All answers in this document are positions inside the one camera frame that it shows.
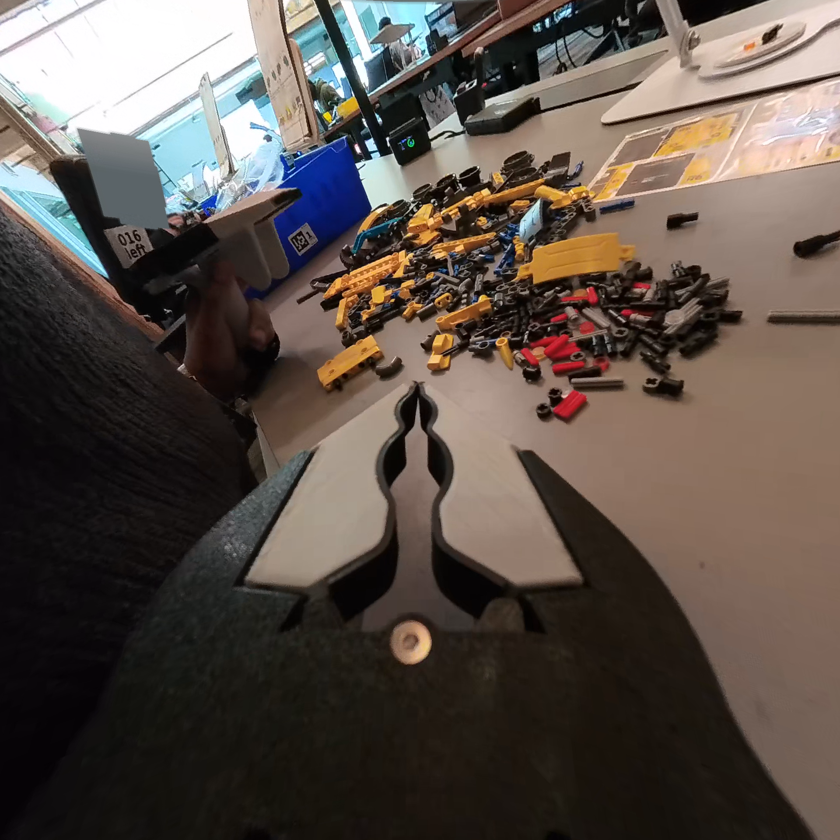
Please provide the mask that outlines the black power station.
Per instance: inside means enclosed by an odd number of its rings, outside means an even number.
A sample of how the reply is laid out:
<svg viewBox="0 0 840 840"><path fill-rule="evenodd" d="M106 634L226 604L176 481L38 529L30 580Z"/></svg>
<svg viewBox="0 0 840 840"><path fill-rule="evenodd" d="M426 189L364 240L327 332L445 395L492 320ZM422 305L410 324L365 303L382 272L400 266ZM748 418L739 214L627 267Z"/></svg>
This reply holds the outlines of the black power station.
<svg viewBox="0 0 840 840"><path fill-rule="evenodd" d="M432 150L425 120L409 119L387 135L387 141L395 162L406 166Z"/></svg>

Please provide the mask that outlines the yellow flat panel piece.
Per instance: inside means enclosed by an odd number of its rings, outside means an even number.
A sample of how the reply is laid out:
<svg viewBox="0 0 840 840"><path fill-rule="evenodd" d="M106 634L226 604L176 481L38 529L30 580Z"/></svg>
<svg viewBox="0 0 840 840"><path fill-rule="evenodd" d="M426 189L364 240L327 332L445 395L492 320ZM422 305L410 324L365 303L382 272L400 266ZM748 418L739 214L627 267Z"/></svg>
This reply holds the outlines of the yellow flat panel piece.
<svg viewBox="0 0 840 840"><path fill-rule="evenodd" d="M318 368L318 379L325 392L342 390L343 384L358 373L374 368L383 359L375 336L366 336L342 350Z"/></svg>

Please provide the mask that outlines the person's left hand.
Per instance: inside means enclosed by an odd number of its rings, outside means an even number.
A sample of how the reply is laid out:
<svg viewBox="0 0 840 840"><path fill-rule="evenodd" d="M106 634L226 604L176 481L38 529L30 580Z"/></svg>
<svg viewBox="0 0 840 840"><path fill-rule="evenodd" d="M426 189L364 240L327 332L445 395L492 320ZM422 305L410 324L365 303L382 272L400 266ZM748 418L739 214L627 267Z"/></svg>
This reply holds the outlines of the person's left hand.
<svg viewBox="0 0 840 840"><path fill-rule="evenodd" d="M255 393L280 351L268 311L245 288L234 266L220 260L186 302L185 373L223 403Z"/></svg>

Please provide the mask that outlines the grey closed laptop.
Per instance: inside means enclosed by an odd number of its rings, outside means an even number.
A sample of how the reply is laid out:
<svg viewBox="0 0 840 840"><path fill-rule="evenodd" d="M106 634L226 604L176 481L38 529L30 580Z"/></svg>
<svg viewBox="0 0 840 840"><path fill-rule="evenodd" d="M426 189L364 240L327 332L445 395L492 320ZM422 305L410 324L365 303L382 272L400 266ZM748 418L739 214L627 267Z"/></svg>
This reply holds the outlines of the grey closed laptop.
<svg viewBox="0 0 840 840"><path fill-rule="evenodd" d="M568 107L635 88L670 57L669 41L660 39L541 79L489 98L487 106L538 98L542 111Z"/></svg>

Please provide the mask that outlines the cardboard sheet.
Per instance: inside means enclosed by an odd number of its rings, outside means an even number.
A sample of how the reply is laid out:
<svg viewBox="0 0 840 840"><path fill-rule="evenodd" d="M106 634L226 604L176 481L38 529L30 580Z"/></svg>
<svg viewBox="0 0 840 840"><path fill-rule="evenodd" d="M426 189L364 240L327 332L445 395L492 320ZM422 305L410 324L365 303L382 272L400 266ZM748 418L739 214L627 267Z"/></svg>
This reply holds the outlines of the cardboard sheet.
<svg viewBox="0 0 840 840"><path fill-rule="evenodd" d="M282 2L248 1L257 58L280 139L289 152L320 145L320 131L301 52L287 33Z"/></svg>

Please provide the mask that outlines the yellow black sticker sheet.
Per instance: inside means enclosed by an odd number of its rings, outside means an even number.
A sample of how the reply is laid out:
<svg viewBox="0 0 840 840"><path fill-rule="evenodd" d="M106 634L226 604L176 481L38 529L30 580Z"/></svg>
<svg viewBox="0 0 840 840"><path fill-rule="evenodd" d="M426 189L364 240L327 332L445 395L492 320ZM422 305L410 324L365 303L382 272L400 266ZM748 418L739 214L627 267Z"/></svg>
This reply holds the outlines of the yellow black sticker sheet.
<svg viewBox="0 0 840 840"><path fill-rule="evenodd" d="M835 77L630 133L587 188L611 203L838 160Z"/></svg>

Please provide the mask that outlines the pile of toy building pieces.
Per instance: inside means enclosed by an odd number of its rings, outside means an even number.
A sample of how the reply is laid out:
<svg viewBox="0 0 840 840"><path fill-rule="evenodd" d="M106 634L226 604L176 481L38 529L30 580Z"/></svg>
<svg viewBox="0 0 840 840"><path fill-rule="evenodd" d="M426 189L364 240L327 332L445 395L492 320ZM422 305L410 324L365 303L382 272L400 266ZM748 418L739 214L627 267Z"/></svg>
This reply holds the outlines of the pile of toy building pieces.
<svg viewBox="0 0 840 840"><path fill-rule="evenodd" d="M546 373L566 380L536 406L543 421L556 417L571 377L607 377L614 361L636 356L646 378L680 380L672 354L691 360L742 320L729 278L679 260L657 276L635 256L615 272L517 280L535 248L576 238L601 216L582 170L567 152L538 164L522 150L487 174L471 166L422 184L375 206L341 267L313 278L296 303L314 299L331 314L343 350L369 335L377 342L390 322L427 323L421 348L433 374L461 354L506 367L496 340L507 336L526 383Z"/></svg>

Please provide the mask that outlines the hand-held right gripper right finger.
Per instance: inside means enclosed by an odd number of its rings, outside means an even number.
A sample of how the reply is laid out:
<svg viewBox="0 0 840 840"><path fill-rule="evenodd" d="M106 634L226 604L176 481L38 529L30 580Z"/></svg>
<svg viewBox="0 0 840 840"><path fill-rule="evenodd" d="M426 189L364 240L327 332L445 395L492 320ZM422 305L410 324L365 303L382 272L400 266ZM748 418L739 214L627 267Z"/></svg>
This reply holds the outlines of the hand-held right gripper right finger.
<svg viewBox="0 0 840 840"><path fill-rule="evenodd" d="M478 618L490 602L577 589L583 573L530 477L525 455L431 385L418 386L440 591Z"/></svg>

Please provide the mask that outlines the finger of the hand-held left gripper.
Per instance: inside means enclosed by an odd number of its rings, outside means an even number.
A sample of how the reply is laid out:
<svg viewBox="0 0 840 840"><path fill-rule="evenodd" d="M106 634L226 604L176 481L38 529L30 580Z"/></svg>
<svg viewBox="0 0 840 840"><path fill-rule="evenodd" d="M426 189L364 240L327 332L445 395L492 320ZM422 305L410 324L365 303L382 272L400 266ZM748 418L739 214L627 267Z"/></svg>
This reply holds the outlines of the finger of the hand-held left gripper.
<svg viewBox="0 0 840 840"><path fill-rule="evenodd" d="M299 189L257 192L209 216L205 224L214 232L238 232L272 219L300 198Z"/></svg>

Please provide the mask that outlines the black pole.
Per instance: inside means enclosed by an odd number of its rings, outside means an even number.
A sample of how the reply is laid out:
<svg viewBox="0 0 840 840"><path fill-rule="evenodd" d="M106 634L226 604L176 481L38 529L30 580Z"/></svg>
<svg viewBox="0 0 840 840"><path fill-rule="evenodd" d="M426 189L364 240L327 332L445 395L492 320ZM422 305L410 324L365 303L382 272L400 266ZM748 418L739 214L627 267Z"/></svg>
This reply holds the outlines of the black pole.
<svg viewBox="0 0 840 840"><path fill-rule="evenodd" d="M380 155L392 153L385 132L376 116L375 109L358 75L347 41L334 15L330 1L314 1L323 26L332 42L339 62L347 77L363 121Z"/></svg>

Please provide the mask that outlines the blue plastic bin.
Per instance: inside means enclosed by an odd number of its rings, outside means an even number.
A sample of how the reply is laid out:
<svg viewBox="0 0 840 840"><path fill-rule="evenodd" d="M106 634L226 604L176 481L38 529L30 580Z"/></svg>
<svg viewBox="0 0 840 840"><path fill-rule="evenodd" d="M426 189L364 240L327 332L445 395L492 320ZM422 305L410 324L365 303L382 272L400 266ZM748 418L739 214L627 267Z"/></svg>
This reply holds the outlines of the blue plastic bin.
<svg viewBox="0 0 840 840"><path fill-rule="evenodd" d="M301 197L275 217L290 275L357 225L371 210L354 154L345 137L287 163L276 140L262 143L238 175L246 194L295 187Z"/></svg>

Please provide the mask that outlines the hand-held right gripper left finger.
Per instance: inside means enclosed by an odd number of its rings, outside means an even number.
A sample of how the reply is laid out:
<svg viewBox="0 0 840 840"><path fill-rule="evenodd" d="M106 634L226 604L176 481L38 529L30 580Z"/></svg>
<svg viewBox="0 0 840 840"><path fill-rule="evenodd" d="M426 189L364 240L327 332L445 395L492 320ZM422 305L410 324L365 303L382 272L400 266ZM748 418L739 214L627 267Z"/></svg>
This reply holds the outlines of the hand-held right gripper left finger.
<svg viewBox="0 0 840 840"><path fill-rule="evenodd" d="M397 386L305 454L245 587L328 597L345 621L388 591L398 556L391 487L406 465L418 397L417 383Z"/></svg>

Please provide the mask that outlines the large yellow curved panel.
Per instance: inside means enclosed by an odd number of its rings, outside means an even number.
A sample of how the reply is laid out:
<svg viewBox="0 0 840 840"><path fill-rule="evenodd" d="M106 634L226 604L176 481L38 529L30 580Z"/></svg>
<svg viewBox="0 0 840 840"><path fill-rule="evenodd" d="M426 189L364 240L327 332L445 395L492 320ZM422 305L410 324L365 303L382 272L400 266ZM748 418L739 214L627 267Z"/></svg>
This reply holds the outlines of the large yellow curved panel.
<svg viewBox="0 0 840 840"><path fill-rule="evenodd" d="M595 234L535 248L531 261L519 267L517 280L547 284L589 274L615 272L635 257L634 245L622 245L618 234Z"/></svg>

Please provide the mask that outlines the black flat box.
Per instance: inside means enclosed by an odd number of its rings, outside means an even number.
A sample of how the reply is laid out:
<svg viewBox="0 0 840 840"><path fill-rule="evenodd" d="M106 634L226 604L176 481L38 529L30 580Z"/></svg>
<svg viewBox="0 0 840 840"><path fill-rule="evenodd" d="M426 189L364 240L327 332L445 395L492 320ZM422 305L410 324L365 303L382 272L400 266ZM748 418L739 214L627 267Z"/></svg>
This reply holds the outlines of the black flat box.
<svg viewBox="0 0 840 840"><path fill-rule="evenodd" d="M538 97L488 105L467 118L464 131L472 137L507 133L540 113Z"/></svg>

